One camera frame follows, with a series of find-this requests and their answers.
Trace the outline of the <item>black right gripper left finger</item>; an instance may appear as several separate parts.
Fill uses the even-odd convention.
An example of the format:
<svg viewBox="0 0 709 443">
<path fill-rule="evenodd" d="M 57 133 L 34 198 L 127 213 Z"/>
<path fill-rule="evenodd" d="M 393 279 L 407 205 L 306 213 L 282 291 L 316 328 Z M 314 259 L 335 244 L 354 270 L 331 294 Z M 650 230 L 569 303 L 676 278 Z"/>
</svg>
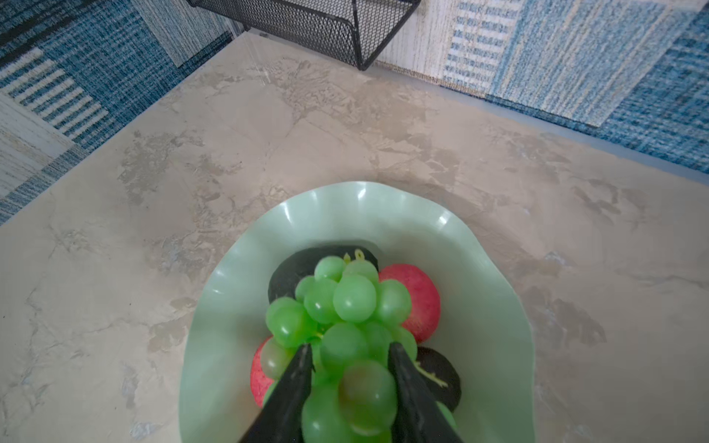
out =
<svg viewBox="0 0 709 443">
<path fill-rule="evenodd" d="M 303 442 L 301 415 L 311 393 L 312 372 L 311 345 L 301 345 L 240 442 Z"/>
</svg>

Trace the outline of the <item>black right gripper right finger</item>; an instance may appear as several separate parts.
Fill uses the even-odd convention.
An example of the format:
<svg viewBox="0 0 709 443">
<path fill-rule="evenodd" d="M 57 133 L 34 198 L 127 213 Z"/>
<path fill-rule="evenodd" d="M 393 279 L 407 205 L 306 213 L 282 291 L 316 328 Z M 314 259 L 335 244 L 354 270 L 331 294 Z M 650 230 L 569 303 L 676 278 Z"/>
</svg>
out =
<svg viewBox="0 0 709 443">
<path fill-rule="evenodd" d="M 391 343 L 389 371 L 396 382 L 398 410 L 393 442 L 463 442 L 449 424 L 402 343 Z"/>
</svg>

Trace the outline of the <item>red apple bottom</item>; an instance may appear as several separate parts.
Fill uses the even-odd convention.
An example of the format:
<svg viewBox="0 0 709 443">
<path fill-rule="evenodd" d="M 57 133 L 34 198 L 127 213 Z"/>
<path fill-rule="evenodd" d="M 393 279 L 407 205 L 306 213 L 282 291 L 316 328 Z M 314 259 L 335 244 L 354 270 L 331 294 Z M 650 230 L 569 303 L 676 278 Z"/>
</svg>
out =
<svg viewBox="0 0 709 443">
<path fill-rule="evenodd" d="M 263 372 L 263 369 L 261 367 L 261 352 L 264 347 L 264 345 L 268 342 L 269 340 L 266 339 L 256 350 L 256 353 L 253 356 L 252 362 L 251 362 L 251 368 L 250 368 L 250 390 L 252 393 L 252 396 L 254 398 L 254 401 L 256 402 L 256 405 L 258 407 L 261 407 L 263 405 L 264 399 L 266 397 L 267 392 L 269 391 L 269 388 L 271 385 L 273 385 L 274 380 L 272 378 L 269 378 L 265 375 Z"/>
</svg>

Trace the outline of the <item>red apple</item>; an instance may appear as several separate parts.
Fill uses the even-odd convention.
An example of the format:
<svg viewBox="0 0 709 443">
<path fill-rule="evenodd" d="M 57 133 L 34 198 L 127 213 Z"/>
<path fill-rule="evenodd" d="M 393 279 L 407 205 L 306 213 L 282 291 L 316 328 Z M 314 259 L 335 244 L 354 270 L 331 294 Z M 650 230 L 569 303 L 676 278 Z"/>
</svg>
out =
<svg viewBox="0 0 709 443">
<path fill-rule="evenodd" d="M 441 296 L 431 278 L 419 267 L 411 264 L 393 264 L 380 272 L 380 281 L 395 280 L 409 292 L 412 311 L 404 321 L 418 344 L 430 339 L 441 320 Z"/>
<path fill-rule="evenodd" d="M 253 356 L 252 362 L 251 362 L 251 368 L 250 368 L 250 390 L 252 393 L 252 396 L 254 398 L 254 401 L 256 402 L 256 405 L 258 407 L 261 407 L 263 405 L 264 399 L 266 397 L 267 392 L 269 391 L 269 388 L 271 385 L 273 385 L 274 380 L 272 378 L 269 378 L 265 375 L 263 372 L 263 369 L 261 367 L 261 352 L 264 347 L 264 345 L 268 342 L 269 340 L 266 339 L 256 350 L 256 353 Z"/>
</svg>

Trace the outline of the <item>dark avocado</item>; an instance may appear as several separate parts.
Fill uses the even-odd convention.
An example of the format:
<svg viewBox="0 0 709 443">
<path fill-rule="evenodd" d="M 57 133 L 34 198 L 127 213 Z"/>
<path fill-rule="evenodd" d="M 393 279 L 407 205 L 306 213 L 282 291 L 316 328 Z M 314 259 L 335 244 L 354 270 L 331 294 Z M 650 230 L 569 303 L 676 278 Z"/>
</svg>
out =
<svg viewBox="0 0 709 443">
<path fill-rule="evenodd" d="M 313 275 L 318 262 L 328 256 L 338 256 L 343 258 L 346 254 L 350 258 L 355 258 L 356 251 L 364 254 L 364 259 L 371 262 L 377 271 L 380 270 L 379 261 L 376 256 L 363 245 L 335 244 L 319 245 L 302 249 L 283 261 L 271 275 L 268 287 L 268 300 L 273 303 L 281 297 L 295 298 L 295 288 L 299 282 Z"/>
<path fill-rule="evenodd" d="M 462 382 L 450 360 L 438 351 L 419 346 L 415 365 L 435 400 L 454 412 L 461 402 Z"/>
</svg>

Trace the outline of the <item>green fake grape bunch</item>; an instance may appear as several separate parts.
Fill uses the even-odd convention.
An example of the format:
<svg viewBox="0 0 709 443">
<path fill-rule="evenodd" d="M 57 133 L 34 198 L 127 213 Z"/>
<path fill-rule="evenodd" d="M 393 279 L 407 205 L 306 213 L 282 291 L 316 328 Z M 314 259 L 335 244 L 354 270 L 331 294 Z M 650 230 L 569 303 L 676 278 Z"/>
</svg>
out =
<svg viewBox="0 0 709 443">
<path fill-rule="evenodd" d="M 402 343 L 414 365 L 417 348 L 426 346 L 404 328 L 411 296 L 400 282 L 380 281 L 384 268 L 377 271 L 359 250 L 354 258 L 328 256 L 297 284 L 295 298 L 269 303 L 265 321 L 271 335 L 260 359 L 274 382 L 261 407 L 297 349 L 310 344 L 312 387 L 301 415 L 303 442 L 393 442 L 398 402 L 390 344 Z M 454 412 L 435 402 L 457 431 Z"/>
</svg>

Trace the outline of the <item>green wavy fruit bowl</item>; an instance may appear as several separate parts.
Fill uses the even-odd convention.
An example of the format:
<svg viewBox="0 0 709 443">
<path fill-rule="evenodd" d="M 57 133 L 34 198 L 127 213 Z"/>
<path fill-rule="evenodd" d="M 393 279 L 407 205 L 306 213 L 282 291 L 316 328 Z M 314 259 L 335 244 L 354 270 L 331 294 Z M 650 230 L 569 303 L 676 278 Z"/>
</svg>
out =
<svg viewBox="0 0 709 443">
<path fill-rule="evenodd" d="M 522 304 L 454 213 L 323 186 L 247 229 L 208 278 L 179 397 L 185 442 L 532 442 Z"/>
</svg>

